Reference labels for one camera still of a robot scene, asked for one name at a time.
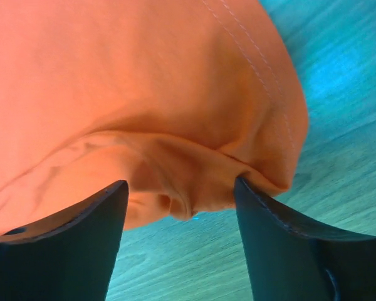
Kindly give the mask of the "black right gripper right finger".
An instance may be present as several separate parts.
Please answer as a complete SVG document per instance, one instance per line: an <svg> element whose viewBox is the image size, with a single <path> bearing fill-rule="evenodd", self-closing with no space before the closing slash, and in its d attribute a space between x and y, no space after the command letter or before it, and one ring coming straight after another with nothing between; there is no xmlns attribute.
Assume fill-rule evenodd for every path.
<svg viewBox="0 0 376 301"><path fill-rule="evenodd" d="M237 178L253 299L376 300L376 236L319 222Z"/></svg>

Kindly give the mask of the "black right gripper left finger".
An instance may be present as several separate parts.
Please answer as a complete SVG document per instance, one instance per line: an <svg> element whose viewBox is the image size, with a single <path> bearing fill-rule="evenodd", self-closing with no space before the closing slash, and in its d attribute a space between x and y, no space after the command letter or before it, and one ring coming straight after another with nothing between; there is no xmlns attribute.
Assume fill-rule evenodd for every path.
<svg viewBox="0 0 376 301"><path fill-rule="evenodd" d="M120 248L128 184L0 235L0 300L105 300Z"/></svg>

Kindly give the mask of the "orange t shirt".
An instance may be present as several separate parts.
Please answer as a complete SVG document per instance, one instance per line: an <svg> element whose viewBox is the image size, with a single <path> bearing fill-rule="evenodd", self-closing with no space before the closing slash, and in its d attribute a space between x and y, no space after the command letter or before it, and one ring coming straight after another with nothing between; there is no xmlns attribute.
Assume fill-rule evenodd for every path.
<svg viewBox="0 0 376 301"><path fill-rule="evenodd" d="M0 1L0 235L117 180L128 230L279 195L307 131L258 1Z"/></svg>

